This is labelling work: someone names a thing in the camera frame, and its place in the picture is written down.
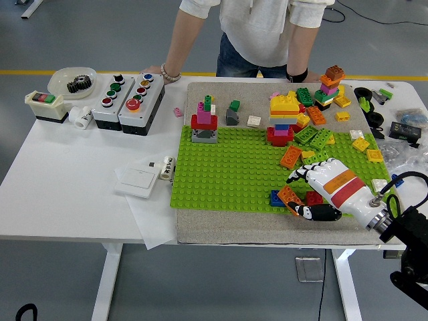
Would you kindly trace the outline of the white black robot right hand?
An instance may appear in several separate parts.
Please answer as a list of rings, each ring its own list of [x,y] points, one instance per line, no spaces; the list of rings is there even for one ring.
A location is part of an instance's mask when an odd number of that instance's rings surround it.
[[[375,228],[374,218],[385,208],[384,203],[372,206],[375,198],[370,188],[340,160],[303,165],[294,170],[287,183],[303,179],[329,204],[342,213],[351,214],[367,230]]]

